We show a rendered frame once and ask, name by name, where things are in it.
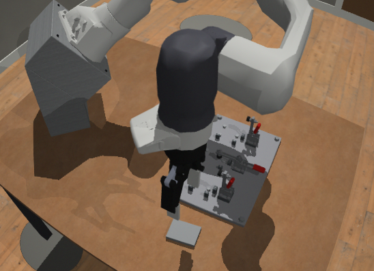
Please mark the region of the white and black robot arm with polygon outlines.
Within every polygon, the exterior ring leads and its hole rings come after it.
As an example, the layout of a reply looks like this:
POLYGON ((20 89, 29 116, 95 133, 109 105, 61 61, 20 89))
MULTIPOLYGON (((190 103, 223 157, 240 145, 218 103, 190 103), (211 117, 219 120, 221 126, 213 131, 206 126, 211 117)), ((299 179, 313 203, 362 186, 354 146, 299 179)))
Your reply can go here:
MULTIPOLYGON (((78 5, 58 15, 69 43, 100 63, 149 14, 152 1, 110 0, 96 8, 78 5)), ((261 115, 288 103, 314 9, 308 0, 256 1, 285 31, 280 48, 267 48, 214 26, 181 29, 164 40, 156 67, 160 104, 130 120, 138 153, 205 145, 218 120, 217 90, 261 115)))

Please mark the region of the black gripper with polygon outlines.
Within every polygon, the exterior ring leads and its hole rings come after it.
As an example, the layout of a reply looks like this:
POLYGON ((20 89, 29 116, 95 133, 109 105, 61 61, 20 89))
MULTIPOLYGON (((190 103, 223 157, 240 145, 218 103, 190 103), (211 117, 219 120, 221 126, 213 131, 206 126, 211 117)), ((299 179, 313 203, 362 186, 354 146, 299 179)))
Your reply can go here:
POLYGON ((201 171, 203 172, 205 168, 201 165, 201 162, 205 161, 206 147, 207 144, 194 150, 172 149, 164 151, 170 160, 170 172, 168 176, 160 178, 162 184, 161 208, 167 211, 167 216, 175 220, 180 219, 179 200, 186 179, 187 184, 195 188, 199 187, 201 171))

